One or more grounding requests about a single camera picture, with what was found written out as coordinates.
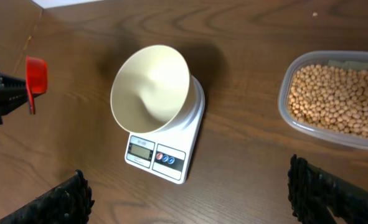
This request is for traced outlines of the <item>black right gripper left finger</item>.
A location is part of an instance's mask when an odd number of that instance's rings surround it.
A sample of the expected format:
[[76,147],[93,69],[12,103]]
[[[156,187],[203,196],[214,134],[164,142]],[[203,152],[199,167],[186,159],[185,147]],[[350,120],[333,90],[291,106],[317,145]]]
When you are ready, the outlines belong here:
[[65,182],[0,219],[0,224],[86,224],[94,203],[88,180],[76,170]]

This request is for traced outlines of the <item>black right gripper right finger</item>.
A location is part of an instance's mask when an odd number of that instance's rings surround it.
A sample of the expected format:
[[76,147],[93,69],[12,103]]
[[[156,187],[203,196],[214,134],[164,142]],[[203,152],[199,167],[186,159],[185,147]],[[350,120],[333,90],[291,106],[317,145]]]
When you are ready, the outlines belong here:
[[288,200],[301,223],[368,223],[368,191],[293,155],[288,171]]

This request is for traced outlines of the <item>red measuring scoop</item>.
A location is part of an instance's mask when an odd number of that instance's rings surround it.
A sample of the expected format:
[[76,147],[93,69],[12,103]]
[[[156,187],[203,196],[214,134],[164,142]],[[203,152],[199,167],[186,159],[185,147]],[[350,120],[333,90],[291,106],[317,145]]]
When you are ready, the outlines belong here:
[[34,98],[48,89],[48,69],[45,60],[26,57],[26,90],[29,110],[35,114]]

